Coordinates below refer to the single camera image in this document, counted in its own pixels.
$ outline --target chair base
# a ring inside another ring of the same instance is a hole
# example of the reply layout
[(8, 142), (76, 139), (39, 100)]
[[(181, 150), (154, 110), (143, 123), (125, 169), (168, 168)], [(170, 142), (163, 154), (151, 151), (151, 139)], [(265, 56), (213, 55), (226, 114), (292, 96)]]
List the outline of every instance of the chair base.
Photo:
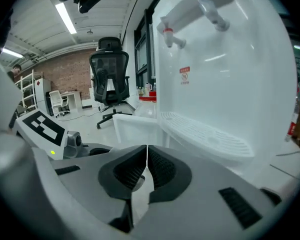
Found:
[(60, 115), (62, 115), (64, 117), (65, 115), (68, 115), (68, 114), (70, 114), (70, 111), (64, 110), (64, 111), (60, 111), (58, 114), (55, 114), (54, 116), (55, 116), (55, 118), (57, 118)]
[(105, 114), (105, 115), (102, 116), (102, 120), (99, 121), (96, 124), (96, 128), (97, 129), (101, 129), (100, 124), (102, 124), (102, 123), (104, 123), (106, 121), (109, 121), (110, 119), (113, 118), (113, 115), (115, 115), (115, 114), (123, 114), (123, 115), (131, 115), (132, 116), (132, 114), (122, 113), (121, 111), (117, 112), (115, 108), (112, 111), (113, 111), (113, 113), (111, 113), (111, 114)]

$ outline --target white wall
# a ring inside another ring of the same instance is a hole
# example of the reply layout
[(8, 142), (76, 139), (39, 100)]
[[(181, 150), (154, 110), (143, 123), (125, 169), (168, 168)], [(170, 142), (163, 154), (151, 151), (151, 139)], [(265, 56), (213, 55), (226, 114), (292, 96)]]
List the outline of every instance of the white wall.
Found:
[(136, 108), (139, 104), (139, 97), (136, 92), (136, 65), (135, 65), (135, 37), (134, 31), (137, 29), (140, 21), (142, 20), (145, 9), (147, 9), (153, 0), (137, 0), (132, 11), (129, 23), (126, 28), (124, 41), (122, 44), (123, 50), (129, 54), (129, 62), (126, 69), (126, 76), (129, 76), (129, 92), (130, 97), (127, 102)]
[(123, 42), (122, 49), (129, 54), (128, 66), (125, 75), (129, 78), (129, 93), (130, 97), (126, 100), (131, 106), (137, 108), (139, 98), (137, 97), (136, 84), (136, 67), (135, 67), (135, 40), (134, 32), (127, 31)]

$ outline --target table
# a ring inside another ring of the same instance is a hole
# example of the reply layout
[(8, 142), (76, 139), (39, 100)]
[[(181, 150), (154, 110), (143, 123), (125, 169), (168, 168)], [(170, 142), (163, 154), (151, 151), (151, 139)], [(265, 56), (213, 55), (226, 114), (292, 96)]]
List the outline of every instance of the table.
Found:
[(61, 94), (61, 97), (68, 98), (68, 105), (70, 112), (81, 112), (82, 103), (79, 91), (69, 91)]

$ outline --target white chair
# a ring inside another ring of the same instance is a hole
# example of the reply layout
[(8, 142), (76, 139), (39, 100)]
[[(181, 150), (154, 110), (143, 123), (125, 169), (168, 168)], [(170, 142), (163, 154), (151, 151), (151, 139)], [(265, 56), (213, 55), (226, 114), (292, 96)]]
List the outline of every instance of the white chair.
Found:
[(65, 113), (70, 113), (69, 110), (62, 110), (62, 108), (68, 106), (68, 98), (67, 96), (61, 97), (61, 94), (58, 90), (54, 90), (49, 92), (50, 99), (51, 99), (51, 107), (53, 110), (53, 115), (57, 118), (60, 114), (62, 116)]

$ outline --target window frame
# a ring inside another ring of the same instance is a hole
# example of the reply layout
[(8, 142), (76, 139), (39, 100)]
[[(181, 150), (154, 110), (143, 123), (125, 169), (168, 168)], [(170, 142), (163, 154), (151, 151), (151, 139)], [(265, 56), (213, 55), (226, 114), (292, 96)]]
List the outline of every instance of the window frame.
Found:
[[(143, 74), (145, 71), (147, 72), (148, 83), (153, 85), (156, 81), (153, 71), (154, 69), (154, 55), (153, 55), (153, 43), (152, 43), (152, 36), (151, 33), (151, 26), (152, 26), (152, 15), (154, 14), (155, 7), (159, 3), (160, 0), (153, 0), (151, 5), (148, 9), (144, 10), (143, 17), (134, 31), (134, 64), (135, 64), (135, 81), (137, 87), (145, 87), (143, 81)], [(146, 65), (142, 68), (139, 68), (138, 64), (138, 50), (145, 40), (146, 45)]]

